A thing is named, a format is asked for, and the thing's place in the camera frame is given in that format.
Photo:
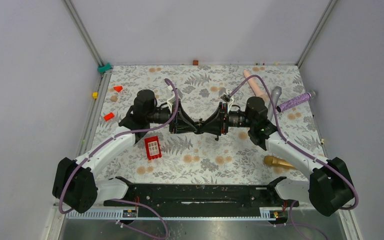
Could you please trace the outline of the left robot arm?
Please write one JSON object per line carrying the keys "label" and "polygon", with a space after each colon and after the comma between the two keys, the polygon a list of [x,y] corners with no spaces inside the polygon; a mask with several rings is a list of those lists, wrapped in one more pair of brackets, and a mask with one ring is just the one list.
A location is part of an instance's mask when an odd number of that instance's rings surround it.
{"label": "left robot arm", "polygon": [[128,206],[135,200],[135,192],[119,179],[95,179],[110,162],[126,149],[134,146],[144,135],[159,130],[175,120],[183,94],[177,88],[166,101],[166,108],[158,113],[154,92],[140,90],[133,105],[118,127],[98,146],[76,157],[63,158],[57,165],[52,195],[57,198],[61,214],[71,211],[84,213],[94,204],[118,200]]}

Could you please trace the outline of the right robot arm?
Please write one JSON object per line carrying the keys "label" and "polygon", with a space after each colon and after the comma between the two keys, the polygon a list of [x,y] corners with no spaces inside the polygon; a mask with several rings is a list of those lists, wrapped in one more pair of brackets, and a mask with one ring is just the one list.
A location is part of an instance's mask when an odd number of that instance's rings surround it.
{"label": "right robot arm", "polygon": [[285,200],[310,203],[320,214],[331,216],[346,204],[358,204],[358,194],[346,163],[335,157],[328,159],[287,139],[268,118],[265,102],[250,97],[244,111],[232,111],[230,102],[220,102],[209,119],[200,122],[199,132],[216,136],[225,135],[230,127],[248,128],[251,142],[282,159],[287,160],[305,177],[306,181],[284,179],[267,191],[267,201],[273,206]]}

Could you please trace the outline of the black earbuds charging case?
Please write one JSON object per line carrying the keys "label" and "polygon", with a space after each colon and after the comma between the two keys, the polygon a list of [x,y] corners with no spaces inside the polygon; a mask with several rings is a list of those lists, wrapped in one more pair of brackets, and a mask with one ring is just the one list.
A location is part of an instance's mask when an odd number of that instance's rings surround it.
{"label": "black earbuds charging case", "polygon": [[194,128],[195,128],[195,132],[200,132],[201,131],[201,123],[200,122],[194,122],[193,123],[194,125]]}

